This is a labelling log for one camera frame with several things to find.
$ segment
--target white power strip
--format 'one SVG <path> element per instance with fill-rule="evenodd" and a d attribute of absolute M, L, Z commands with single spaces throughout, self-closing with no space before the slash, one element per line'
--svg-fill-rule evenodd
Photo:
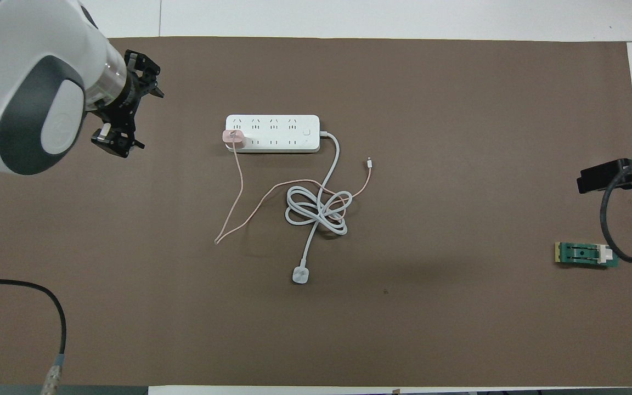
<path fill-rule="evenodd" d="M 226 130 L 243 132 L 238 153 L 315 153 L 321 146 L 316 115 L 229 115 Z M 226 148 L 233 152 L 230 144 Z"/>

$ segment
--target power strip switch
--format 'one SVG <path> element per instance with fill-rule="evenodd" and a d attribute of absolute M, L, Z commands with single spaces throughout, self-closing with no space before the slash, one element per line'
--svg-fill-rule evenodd
<path fill-rule="evenodd" d="M 225 129 L 243 132 L 237 153 L 315 153 L 321 148 L 316 115 L 229 115 Z M 233 152 L 230 143 L 226 148 Z"/>

